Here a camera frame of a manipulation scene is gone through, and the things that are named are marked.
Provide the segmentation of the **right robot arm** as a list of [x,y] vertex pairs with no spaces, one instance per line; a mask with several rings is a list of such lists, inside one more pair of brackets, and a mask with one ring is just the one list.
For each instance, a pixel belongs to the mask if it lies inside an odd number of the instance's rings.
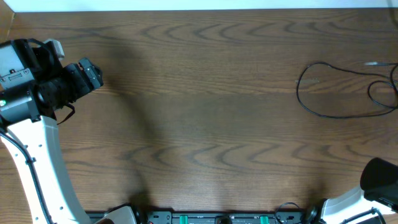
[[365,166],[359,185],[337,198],[323,200],[303,219],[304,223],[385,223],[397,213],[397,166],[381,158]]

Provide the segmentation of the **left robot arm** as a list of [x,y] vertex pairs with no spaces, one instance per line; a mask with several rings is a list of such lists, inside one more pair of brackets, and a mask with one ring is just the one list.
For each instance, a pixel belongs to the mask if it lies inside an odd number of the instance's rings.
[[54,112],[103,85],[87,58],[36,76],[29,68],[5,76],[1,92],[1,140],[13,157],[34,223],[136,223],[129,205],[100,218],[81,206],[60,149]]

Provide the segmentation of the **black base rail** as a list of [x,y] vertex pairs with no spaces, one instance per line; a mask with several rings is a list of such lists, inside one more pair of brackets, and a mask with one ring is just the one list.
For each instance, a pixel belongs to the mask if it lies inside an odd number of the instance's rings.
[[147,224],[294,224],[303,223],[304,214],[299,211],[266,213],[188,213],[170,211],[133,211],[136,223]]

